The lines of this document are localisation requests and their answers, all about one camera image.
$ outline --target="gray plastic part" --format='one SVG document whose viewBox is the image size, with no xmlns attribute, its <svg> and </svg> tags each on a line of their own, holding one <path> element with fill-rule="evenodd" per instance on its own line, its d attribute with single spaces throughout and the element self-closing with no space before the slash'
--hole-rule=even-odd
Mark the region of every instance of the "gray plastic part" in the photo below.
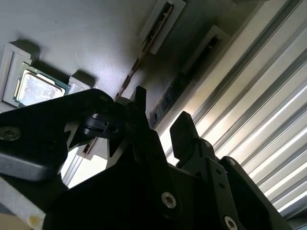
<svg viewBox="0 0 307 230">
<path fill-rule="evenodd" d="M 156 54 L 159 50 L 160 46 L 162 45 L 163 41 L 165 40 L 166 36 L 172 29 L 173 25 L 175 24 L 175 21 L 177 20 L 178 16 L 182 12 L 183 8 L 185 7 L 186 3 L 182 0 L 158 0 L 156 3 L 152 13 L 150 14 L 149 18 L 147 19 L 146 23 L 144 24 L 144 27 L 141 29 L 141 31 L 137 34 L 139 39 L 144 42 L 147 38 L 147 35 L 149 34 L 152 26 L 154 25 L 157 17 L 159 16 L 161 10 L 163 9 L 164 5 L 169 2 L 170 4 L 174 5 L 174 8 L 167 19 L 166 23 L 162 27 L 161 31 L 159 32 L 157 38 L 155 39 L 152 47 L 150 48 L 150 52 L 153 54 Z"/>
<path fill-rule="evenodd" d="M 13 109 L 3 102 L 17 107 L 19 103 L 13 101 L 21 66 L 23 63 L 31 65 L 37 60 L 39 49 L 27 41 L 9 42 L 5 45 L 0 68 L 0 98 L 1 109 L 8 111 Z"/>
<path fill-rule="evenodd" d="M 70 89 L 68 91 L 68 94 L 73 94 L 73 93 L 76 93 L 76 92 L 81 92 L 81 91 L 84 91 L 84 90 L 89 90 L 91 87 L 85 83 L 83 83 L 82 81 L 78 80 L 76 78 L 76 74 L 75 73 L 74 75 L 72 75 L 70 78 L 69 78 L 69 86 L 70 86 Z"/>
</svg>

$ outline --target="ribbed metal surface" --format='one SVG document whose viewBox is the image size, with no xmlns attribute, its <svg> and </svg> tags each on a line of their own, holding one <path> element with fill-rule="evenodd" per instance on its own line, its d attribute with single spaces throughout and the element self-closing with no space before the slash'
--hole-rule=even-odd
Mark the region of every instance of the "ribbed metal surface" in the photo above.
<svg viewBox="0 0 307 230">
<path fill-rule="evenodd" d="M 215 87 L 207 76 L 211 93 L 183 107 L 217 157 L 235 158 L 283 215 L 307 195 L 306 12 L 307 0 L 288 1 Z"/>
</svg>

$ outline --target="gray metal panel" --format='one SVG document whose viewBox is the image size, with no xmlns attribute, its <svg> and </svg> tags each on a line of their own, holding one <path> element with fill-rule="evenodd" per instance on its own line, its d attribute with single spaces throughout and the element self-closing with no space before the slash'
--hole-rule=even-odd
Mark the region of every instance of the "gray metal panel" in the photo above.
<svg viewBox="0 0 307 230">
<path fill-rule="evenodd" d="M 307 196 L 307 0 L 283 3 L 264 3 L 177 109 L 190 112 L 216 155 L 234 157 L 287 215 Z M 268 9 L 281 10 L 238 55 L 245 45 L 240 39 L 250 42 L 253 33 L 246 31 L 255 30 L 262 22 L 254 20 L 267 17 Z M 233 60 L 227 55 L 237 58 L 228 70 Z M 163 132 L 161 139 L 170 148 Z M 169 160 L 176 162 L 172 155 Z"/>
</svg>

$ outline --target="black mounting arm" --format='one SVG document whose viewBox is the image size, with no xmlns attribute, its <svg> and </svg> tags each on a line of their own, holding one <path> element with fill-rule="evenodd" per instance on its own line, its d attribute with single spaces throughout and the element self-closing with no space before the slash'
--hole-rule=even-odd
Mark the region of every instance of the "black mounting arm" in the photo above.
<svg viewBox="0 0 307 230">
<path fill-rule="evenodd" d="M 12 185 L 48 184 L 69 150 L 108 139 L 107 169 L 42 205 L 43 229 L 291 229 L 235 160 L 216 159 L 185 112 L 171 128 L 180 161 L 168 165 L 145 102 L 141 87 L 115 102 L 92 89 L 0 114 L 0 173 Z"/>
</svg>

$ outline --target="dark slot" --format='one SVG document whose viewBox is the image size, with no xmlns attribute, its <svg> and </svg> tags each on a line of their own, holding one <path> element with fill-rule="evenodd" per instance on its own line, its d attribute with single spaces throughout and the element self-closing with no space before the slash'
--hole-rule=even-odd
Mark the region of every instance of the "dark slot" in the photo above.
<svg viewBox="0 0 307 230">
<path fill-rule="evenodd" d="M 219 44 L 220 40 L 214 36 L 204 50 L 201 52 L 199 57 L 194 62 L 191 69 L 185 75 L 183 73 L 179 73 L 171 85 L 166 90 L 165 94 L 162 96 L 158 105 L 154 108 L 149 116 L 149 125 L 153 128 L 157 125 L 166 113 L 170 110 L 170 108 L 175 104 L 181 94 L 184 92 L 186 87 L 190 84 L 190 82 L 196 77 L 196 72 L 201 67 L 202 63 L 209 56 L 211 51 Z"/>
</svg>

